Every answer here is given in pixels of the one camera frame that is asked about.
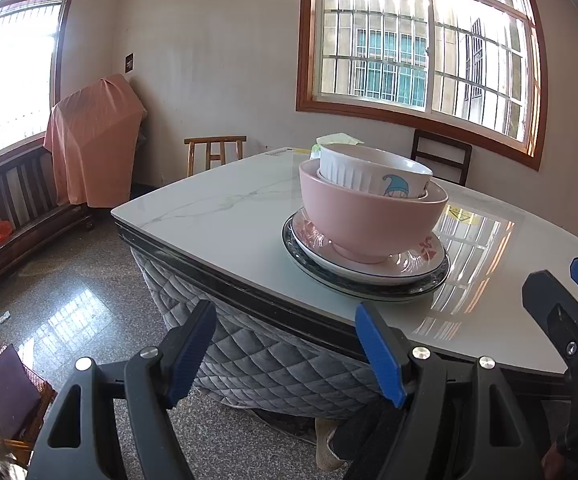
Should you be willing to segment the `orange cloth covered object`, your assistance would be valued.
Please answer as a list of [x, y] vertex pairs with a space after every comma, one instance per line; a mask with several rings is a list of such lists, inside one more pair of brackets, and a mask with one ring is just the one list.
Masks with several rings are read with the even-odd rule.
[[114, 208], [130, 199], [143, 103], [123, 75], [102, 78], [50, 111], [44, 148], [52, 155], [59, 205]]

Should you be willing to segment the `green tissue pack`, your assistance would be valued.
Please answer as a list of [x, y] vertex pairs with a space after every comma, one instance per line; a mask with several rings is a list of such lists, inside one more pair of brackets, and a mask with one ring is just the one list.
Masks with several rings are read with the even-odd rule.
[[325, 134], [325, 136], [319, 136], [315, 140], [315, 143], [312, 146], [312, 153], [317, 154], [321, 150], [321, 147], [326, 144], [359, 145], [363, 144], [363, 141], [356, 139], [354, 136], [350, 136], [344, 132]]

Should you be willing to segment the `white plate pink flowers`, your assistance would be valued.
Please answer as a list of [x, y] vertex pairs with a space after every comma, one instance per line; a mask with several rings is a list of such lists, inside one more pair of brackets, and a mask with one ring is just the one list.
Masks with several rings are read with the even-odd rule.
[[354, 255], [325, 237], [304, 208], [290, 217], [288, 230], [306, 258], [340, 278], [357, 283], [383, 286], [412, 283], [429, 278], [446, 259], [446, 249], [434, 233], [414, 248], [385, 258]]

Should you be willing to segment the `black wall switch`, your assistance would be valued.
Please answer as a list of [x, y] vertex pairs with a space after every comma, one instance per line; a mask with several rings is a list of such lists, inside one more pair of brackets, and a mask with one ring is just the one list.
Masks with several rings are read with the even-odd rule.
[[130, 53], [124, 58], [124, 73], [132, 72], [134, 68], [134, 54]]

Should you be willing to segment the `light wooden chair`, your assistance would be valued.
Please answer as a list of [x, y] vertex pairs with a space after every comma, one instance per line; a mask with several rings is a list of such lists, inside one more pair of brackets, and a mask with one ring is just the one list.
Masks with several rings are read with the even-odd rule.
[[195, 173], [196, 148], [204, 146], [204, 169], [209, 170], [213, 162], [218, 162], [221, 166], [227, 163], [226, 147], [228, 144], [235, 145], [235, 153], [238, 160], [243, 159], [243, 146], [247, 142], [246, 136], [195, 136], [185, 138], [184, 144], [187, 146], [186, 177], [191, 177]]

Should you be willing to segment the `large blue white plate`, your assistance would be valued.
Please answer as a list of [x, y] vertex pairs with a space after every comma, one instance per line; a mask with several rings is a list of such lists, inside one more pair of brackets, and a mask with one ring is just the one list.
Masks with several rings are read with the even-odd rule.
[[432, 294], [449, 274], [441, 240], [430, 234], [419, 247], [376, 264], [343, 257], [301, 208], [283, 224], [283, 246], [308, 276], [338, 292], [383, 302], [406, 302]]

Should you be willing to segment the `dark wooden bench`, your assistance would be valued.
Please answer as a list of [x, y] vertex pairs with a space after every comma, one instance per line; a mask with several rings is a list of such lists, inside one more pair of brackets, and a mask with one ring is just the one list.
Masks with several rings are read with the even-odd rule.
[[0, 153], [2, 220], [8, 220], [14, 232], [0, 246], [0, 276], [65, 232], [94, 226], [88, 206], [57, 203], [52, 156], [42, 136]]

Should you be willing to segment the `white bowl Dog print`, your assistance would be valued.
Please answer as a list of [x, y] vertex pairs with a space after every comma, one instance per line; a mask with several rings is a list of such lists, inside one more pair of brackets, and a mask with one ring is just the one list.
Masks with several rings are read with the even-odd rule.
[[366, 194], [409, 198], [410, 200], [418, 200], [427, 194], [426, 183], [423, 183], [421, 188], [414, 188], [414, 185], [409, 184], [401, 174], [381, 171], [377, 174], [368, 174], [368, 172], [355, 170], [326, 172], [323, 168], [319, 168], [317, 173], [327, 182]]

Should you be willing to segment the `beige slipper foot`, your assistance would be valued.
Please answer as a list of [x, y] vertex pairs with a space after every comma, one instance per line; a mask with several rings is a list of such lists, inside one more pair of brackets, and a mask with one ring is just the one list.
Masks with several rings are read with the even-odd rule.
[[344, 461], [333, 453], [330, 446], [338, 426], [337, 420], [315, 419], [316, 465], [322, 471], [334, 471], [344, 465]]

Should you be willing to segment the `large pink bowl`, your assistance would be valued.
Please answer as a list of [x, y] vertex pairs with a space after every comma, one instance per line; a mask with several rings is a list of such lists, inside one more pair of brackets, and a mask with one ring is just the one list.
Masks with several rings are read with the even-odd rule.
[[315, 226], [333, 243], [354, 255], [382, 257], [405, 252], [432, 233], [448, 194], [429, 184], [418, 200], [366, 194], [322, 179], [317, 159], [301, 162], [303, 206]]

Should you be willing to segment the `large window wooden frame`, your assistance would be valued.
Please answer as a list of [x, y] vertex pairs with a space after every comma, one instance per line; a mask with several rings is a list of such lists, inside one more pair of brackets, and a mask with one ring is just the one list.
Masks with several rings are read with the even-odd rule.
[[300, 112], [427, 130], [537, 169], [547, 82], [535, 0], [300, 0]]

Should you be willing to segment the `dark wooden chair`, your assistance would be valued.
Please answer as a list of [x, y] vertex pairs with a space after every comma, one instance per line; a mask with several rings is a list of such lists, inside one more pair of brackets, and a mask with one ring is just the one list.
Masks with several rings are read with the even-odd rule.
[[445, 168], [450, 176], [440, 179], [466, 186], [469, 176], [472, 146], [441, 134], [416, 129], [411, 145], [411, 159], [431, 162], [436, 167]]

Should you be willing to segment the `side window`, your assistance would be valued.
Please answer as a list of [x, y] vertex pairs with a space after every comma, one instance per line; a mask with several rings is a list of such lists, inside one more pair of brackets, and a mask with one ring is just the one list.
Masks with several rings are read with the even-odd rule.
[[0, 3], [0, 152], [45, 131], [60, 99], [71, 0]]

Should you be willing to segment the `white ribbed bowl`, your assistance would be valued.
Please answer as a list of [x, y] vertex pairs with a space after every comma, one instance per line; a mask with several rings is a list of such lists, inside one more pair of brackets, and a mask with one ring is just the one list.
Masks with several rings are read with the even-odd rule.
[[319, 168], [323, 168], [326, 172], [355, 170], [368, 174], [377, 174], [379, 171], [401, 174], [409, 184], [414, 185], [414, 188], [421, 188], [423, 183], [428, 186], [433, 177], [432, 170], [420, 162], [364, 144], [323, 145], [319, 152], [319, 160], [321, 161]]

